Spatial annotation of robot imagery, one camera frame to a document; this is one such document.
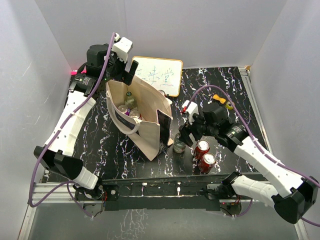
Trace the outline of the cream canvas tote bag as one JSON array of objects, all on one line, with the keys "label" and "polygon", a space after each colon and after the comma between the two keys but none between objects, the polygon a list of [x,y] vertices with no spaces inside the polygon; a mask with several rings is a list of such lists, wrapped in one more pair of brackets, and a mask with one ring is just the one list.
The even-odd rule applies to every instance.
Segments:
[{"label": "cream canvas tote bag", "polygon": [[[152,161],[173,144],[171,100],[137,76],[133,77],[131,85],[115,80],[105,85],[106,104],[112,122],[147,159]],[[136,99],[141,119],[130,117],[119,110],[125,104],[127,92],[131,92]]]}]

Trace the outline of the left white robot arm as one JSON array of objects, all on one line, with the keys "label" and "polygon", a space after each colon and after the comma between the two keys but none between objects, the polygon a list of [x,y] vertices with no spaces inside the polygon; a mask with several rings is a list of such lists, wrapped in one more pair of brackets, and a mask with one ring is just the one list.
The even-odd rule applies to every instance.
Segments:
[{"label": "left white robot arm", "polygon": [[62,115],[43,147],[36,146],[34,156],[46,170],[61,175],[85,188],[93,200],[103,195],[99,178],[84,167],[83,161],[73,157],[75,142],[88,113],[95,106],[94,98],[102,82],[116,80],[130,85],[138,63],[126,71],[128,55],[133,48],[131,41],[119,41],[111,48],[95,44],[86,52],[86,62],[71,76],[71,84]]}]

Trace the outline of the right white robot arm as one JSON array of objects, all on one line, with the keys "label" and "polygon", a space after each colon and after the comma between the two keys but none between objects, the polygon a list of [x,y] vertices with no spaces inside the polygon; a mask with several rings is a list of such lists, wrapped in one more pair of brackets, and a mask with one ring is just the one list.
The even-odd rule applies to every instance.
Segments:
[{"label": "right white robot arm", "polygon": [[272,155],[257,138],[250,136],[243,125],[230,120],[223,106],[211,102],[199,109],[196,103],[187,100],[181,112],[188,120],[179,127],[180,141],[190,147],[193,145],[191,138],[199,141],[203,136],[213,137],[221,146],[246,160],[269,182],[262,183],[234,172],[222,181],[226,197],[233,199],[240,195],[258,200],[291,224],[296,224],[315,204],[318,182],[311,176],[303,177],[288,170],[278,159],[271,159]]}]

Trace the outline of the clear glass bottle green cap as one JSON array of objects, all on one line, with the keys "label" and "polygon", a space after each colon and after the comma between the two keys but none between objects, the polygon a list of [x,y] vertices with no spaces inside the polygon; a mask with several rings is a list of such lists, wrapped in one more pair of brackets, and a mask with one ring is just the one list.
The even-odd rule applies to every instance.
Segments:
[{"label": "clear glass bottle green cap", "polygon": [[137,100],[130,91],[128,91],[125,95],[124,104],[130,110],[138,107]]}]

